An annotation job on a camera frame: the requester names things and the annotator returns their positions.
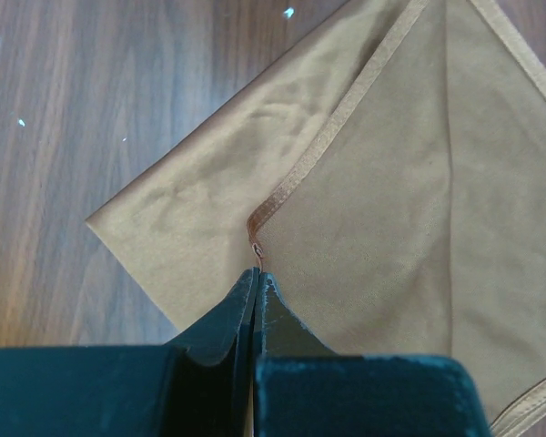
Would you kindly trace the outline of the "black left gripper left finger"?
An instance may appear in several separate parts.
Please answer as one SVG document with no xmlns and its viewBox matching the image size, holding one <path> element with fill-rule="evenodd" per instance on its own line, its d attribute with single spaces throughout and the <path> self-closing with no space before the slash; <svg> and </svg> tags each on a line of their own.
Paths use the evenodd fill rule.
<svg viewBox="0 0 546 437">
<path fill-rule="evenodd" d="M 0 349 L 0 436 L 240 436 L 259 271 L 173 340 Z"/>
</svg>

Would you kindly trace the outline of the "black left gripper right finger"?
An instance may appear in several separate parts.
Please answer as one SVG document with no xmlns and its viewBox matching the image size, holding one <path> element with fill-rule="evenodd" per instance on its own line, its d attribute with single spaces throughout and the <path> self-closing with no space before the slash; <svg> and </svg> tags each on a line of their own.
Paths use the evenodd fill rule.
<svg viewBox="0 0 546 437">
<path fill-rule="evenodd" d="M 339 355 L 261 274 L 255 307 L 257 436 L 489 436 L 457 361 L 437 355 Z"/>
</svg>

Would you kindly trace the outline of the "brown cloth napkin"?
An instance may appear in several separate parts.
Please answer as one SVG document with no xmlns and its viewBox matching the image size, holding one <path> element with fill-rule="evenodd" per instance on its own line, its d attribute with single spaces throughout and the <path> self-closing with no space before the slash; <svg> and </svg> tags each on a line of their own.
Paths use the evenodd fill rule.
<svg viewBox="0 0 546 437">
<path fill-rule="evenodd" d="M 181 330 L 241 274 L 339 355 L 546 417 L 546 67 L 493 1 L 353 1 L 88 219 Z"/>
</svg>

